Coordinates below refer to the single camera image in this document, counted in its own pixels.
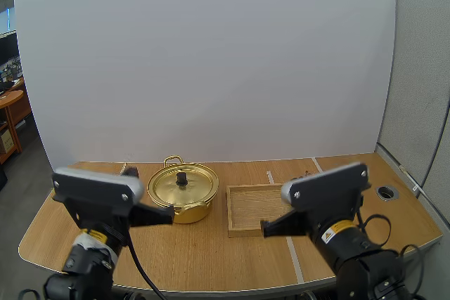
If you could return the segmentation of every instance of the wooden table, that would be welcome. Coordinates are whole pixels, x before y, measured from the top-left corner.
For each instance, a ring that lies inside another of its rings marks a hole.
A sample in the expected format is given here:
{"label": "wooden table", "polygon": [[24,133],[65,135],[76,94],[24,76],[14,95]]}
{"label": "wooden table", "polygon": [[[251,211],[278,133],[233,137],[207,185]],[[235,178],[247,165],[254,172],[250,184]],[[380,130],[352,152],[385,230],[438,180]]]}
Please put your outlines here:
{"label": "wooden table", "polygon": [[5,128],[9,129],[14,146],[5,154],[0,154],[0,164],[3,164],[15,151],[22,152],[17,132],[15,131],[15,124],[11,117],[11,106],[23,97],[23,91],[9,91],[0,95],[0,109],[4,109],[3,118],[6,120],[5,124],[0,126],[0,131]]}
{"label": "wooden table", "polygon": [[[426,247],[442,236],[439,228],[412,192],[402,183],[378,154],[317,158],[319,166],[331,169],[351,162],[365,162],[373,187],[364,192],[363,219],[374,213],[388,216],[392,234],[386,248],[400,250],[406,244]],[[141,180],[147,184],[162,164],[136,165]],[[250,295],[285,296],[300,289],[334,282],[333,273],[306,237],[228,238],[227,185],[269,183],[268,171],[275,183],[319,172],[312,159],[266,162],[206,163],[220,180],[212,212],[194,224],[133,228],[131,236],[142,266],[153,282],[170,292],[169,296]],[[80,162],[75,168],[117,174],[122,163]],[[382,201],[375,188],[392,185],[398,200]],[[153,204],[148,193],[142,202]],[[373,220],[367,228],[374,242],[387,236],[383,221]],[[79,233],[65,207],[47,197],[19,246],[20,256],[31,263],[60,270]],[[124,249],[115,269],[117,285],[148,286],[139,275],[128,249]]]}
{"label": "wooden table", "polygon": [[20,98],[17,102],[10,106],[11,118],[16,125],[20,121],[22,121],[26,116],[32,113],[30,100],[28,99],[27,88],[25,87],[25,80],[21,77],[17,84],[12,86],[9,90],[7,90],[2,95],[6,95],[12,91],[23,91],[23,97]]}

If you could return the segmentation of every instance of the black cable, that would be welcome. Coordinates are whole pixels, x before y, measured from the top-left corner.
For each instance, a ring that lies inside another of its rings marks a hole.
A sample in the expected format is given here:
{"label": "black cable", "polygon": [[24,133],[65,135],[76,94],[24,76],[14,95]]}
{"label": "black cable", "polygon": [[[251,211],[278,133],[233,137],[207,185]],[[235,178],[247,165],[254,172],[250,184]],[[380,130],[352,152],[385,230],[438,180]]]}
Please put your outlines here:
{"label": "black cable", "polygon": [[400,256],[403,258],[405,251],[408,247],[413,247],[417,253],[418,253],[418,257],[419,257],[419,262],[420,262],[420,275],[419,275],[419,281],[417,283],[416,289],[414,290],[414,292],[412,293],[412,297],[413,299],[423,299],[423,296],[420,296],[417,294],[417,292],[419,292],[420,287],[422,286],[422,281],[423,281],[423,275],[425,274],[425,260],[423,258],[423,253],[422,251],[414,244],[408,244],[406,245],[403,249],[401,249],[400,251]]}
{"label": "black cable", "polygon": [[423,182],[422,182],[421,186],[425,185],[425,182],[427,181],[428,175],[430,174],[431,167],[432,167],[433,163],[435,162],[436,154],[437,154],[437,151],[439,149],[439,145],[441,144],[442,136],[444,135],[445,125],[447,123],[447,119],[449,118],[449,111],[450,111],[450,96],[449,96],[449,101],[447,102],[447,111],[445,112],[444,121],[442,122],[442,125],[441,125],[441,131],[439,132],[439,138],[438,138],[438,141],[436,143],[435,151],[433,152],[433,156],[431,158],[431,161],[428,164],[427,172],[425,173],[425,177],[423,177]]}
{"label": "black cable", "polygon": [[17,299],[22,300],[23,296],[26,295],[26,293],[33,293],[36,300],[41,300],[41,296],[39,295],[39,293],[37,291],[35,291],[34,289],[30,289],[30,288],[23,289],[22,291],[20,291]]}
{"label": "black cable", "polygon": [[363,224],[364,224],[363,217],[361,217],[361,212],[359,211],[359,209],[358,209],[358,211],[356,211],[356,216],[358,217],[359,229],[361,230],[362,233],[364,233],[366,235],[367,234],[366,228],[363,227]]}
{"label": "black cable", "polygon": [[155,286],[155,284],[150,280],[150,278],[147,276],[146,272],[143,270],[141,263],[139,263],[138,256],[136,255],[136,251],[134,251],[133,242],[131,241],[131,235],[129,232],[127,233],[127,239],[128,239],[128,247],[129,251],[131,253],[131,256],[133,257],[134,264],[136,265],[138,271],[142,275],[142,278],[152,287],[153,291],[158,295],[162,300],[167,300],[167,298],[164,296],[163,293]]}
{"label": "black cable", "polygon": [[384,246],[391,236],[392,224],[391,224],[391,221],[389,220],[389,218],[387,218],[386,216],[383,216],[382,214],[373,214],[372,216],[368,217],[364,223],[362,223],[362,217],[361,217],[361,214],[359,213],[359,210],[356,213],[356,215],[358,216],[358,222],[359,222],[358,227],[362,233],[366,233],[366,226],[367,226],[368,222],[371,221],[372,219],[384,219],[389,224],[389,233],[387,235],[387,239],[382,244],[378,244],[380,246]]}

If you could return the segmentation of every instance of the wooden shelf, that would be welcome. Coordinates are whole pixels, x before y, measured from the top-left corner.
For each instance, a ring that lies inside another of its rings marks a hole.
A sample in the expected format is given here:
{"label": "wooden shelf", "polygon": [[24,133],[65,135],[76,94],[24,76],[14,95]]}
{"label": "wooden shelf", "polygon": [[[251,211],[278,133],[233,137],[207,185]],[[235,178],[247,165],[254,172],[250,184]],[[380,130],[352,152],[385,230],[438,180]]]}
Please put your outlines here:
{"label": "wooden shelf", "polygon": [[3,164],[16,150],[17,145],[14,145],[6,154],[0,154],[0,164]]}
{"label": "wooden shelf", "polygon": [[5,123],[5,124],[2,124],[1,126],[0,126],[0,131],[2,131],[3,129],[5,129],[6,127],[8,126],[8,124],[7,123]]}

